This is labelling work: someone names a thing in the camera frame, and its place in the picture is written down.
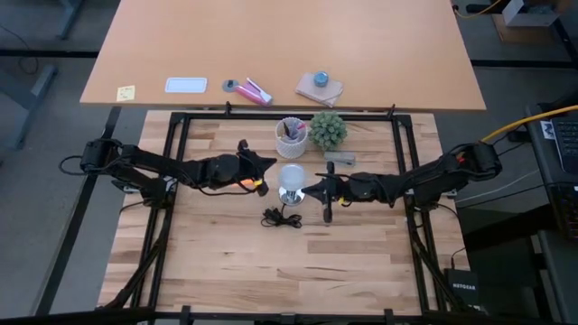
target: small box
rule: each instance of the small box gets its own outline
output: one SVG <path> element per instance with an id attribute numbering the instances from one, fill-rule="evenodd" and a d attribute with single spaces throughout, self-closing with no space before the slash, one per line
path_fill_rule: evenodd
<path id="1" fill-rule="evenodd" d="M 511 0 L 502 14 L 507 27 L 547 27 L 571 0 Z"/>

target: white cup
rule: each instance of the white cup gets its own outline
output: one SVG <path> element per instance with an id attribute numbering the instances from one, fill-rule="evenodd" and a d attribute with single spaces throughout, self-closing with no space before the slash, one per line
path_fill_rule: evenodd
<path id="1" fill-rule="evenodd" d="M 284 135 L 284 124 L 287 125 L 290 130 L 293 130 L 298 125 L 304 124 L 304 121 L 296 117 L 286 117 L 279 121 L 275 128 L 275 145 L 277 152 L 287 159 L 298 158 L 305 152 L 305 147 L 307 147 L 307 125 L 298 130 L 299 134 L 295 139 L 290 139 Z"/>

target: small plant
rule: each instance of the small plant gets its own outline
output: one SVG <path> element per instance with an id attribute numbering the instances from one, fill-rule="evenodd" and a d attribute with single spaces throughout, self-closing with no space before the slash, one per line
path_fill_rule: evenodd
<path id="1" fill-rule="evenodd" d="M 309 139 L 323 151 L 333 151 L 347 136 L 345 122 L 335 112 L 321 112 L 311 120 Z"/>

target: wooden desk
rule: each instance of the wooden desk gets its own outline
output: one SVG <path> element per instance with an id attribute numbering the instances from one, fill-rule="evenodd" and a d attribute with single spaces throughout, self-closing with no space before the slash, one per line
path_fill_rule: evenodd
<path id="1" fill-rule="evenodd" d="M 141 148 L 162 152 L 169 115 L 148 113 Z M 420 161 L 438 158 L 442 151 L 434 117 L 412 118 Z M 275 151 L 274 130 L 275 121 L 192 121 L 184 160 L 234 153 L 242 137 L 259 155 L 279 162 L 266 173 L 270 191 L 264 198 L 206 197 L 179 187 L 158 310 L 179 311 L 189 304 L 199 312 L 382 314 L 391 308 L 396 315 L 420 314 L 401 200 L 394 209 L 378 203 L 336 207 L 333 223 L 326 226 L 321 204 L 305 198 L 301 205 L 285 209 L 303 215 L 303 228 L 260 225 L 266 208 L 281 208 L 277 175 L 289 163 Z M 336 172 L 398 173 L 391 124 L 348 122 L 348 131 L 342 149 L 355 151 L 358 164 L 338 166 Z M 292 163 L 304 166 L 307 185 L 319 181 L 314 172 L 325 171 L 322 153 L 313 146 Z M 128 196 L 125 204 L 139 200 Z M 442 203 L 454 207 L 449 200 Z M 112 300 L 137 268 L 148 211 L 139 206 L 121 215 L 99 304 Z M 463 247 L 460 224 L 446 209 L 432 211 L 431 220 L 440 266 L 447 267 L 451 254 Z M 456 264 L 468 267 L 463 252 Z M 149 275 L 144 303 L 150 281 Z M 429 276 L 426 282 L 434 308 Z"/>
<path id="2" fill-rule="evenodd" d="M 123 0 L 81 103 L 253 106 L 221 89 L 250 77 L 275 107 L 316 107 L 294 89 L 318 70 L 344 83 L 337 108 L 485 109 L 449 0 Z M 207 91 L 167 94 L 170 77 Z"/>

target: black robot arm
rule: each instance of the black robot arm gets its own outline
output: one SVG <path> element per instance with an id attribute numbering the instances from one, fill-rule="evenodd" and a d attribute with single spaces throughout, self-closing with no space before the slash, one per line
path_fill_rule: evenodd
<path id="1" fill-rule="evenodd" d="M 196 190 L 217 190 L 238 184 L 246 192 L 255 191 L 259 196 L 265 196 L 268 191 L 265 171 L 276 161 L 276 158 L 259 157 L 248 149 L 245 140 L 238 143 L 237 154 L 180 162 L 141 150 L 136 145 L 98 139 L 87 143 L 80 169 L 86 174 L 110 175 L 116 179 L 113 183 L 118 188 L 139 190 L 145 205 L 162 208 L 166 193 L 174 183 L 172 180 Z M 137 169 L 159 173 L 165 178 L 150 178 Z M 244 180 L 254 181 L 256 187 L 248 189 L 242 183 Z"/>
<path id="2" fill-rule="evenodd" d="M 490 144 L 461 144 L 438 160 L 429 162 L 402 175 L 382 175 L 357 172 L 351 175 L 334 173 L 332 162 L 328 172 L 317 174 L 323 179 L 303 193 L 326 205 L 325 222 L 332 221 L 331 202 L 342 205 L 351 202 L 377 200 L 393 207 L 396 200 L 413 192 L 413 204 L 420 209 L 431 209 L 451 190 L 460 190 L 470 181 L 485 181 L 496 177 L 502 170 L 498 155 Z"/>

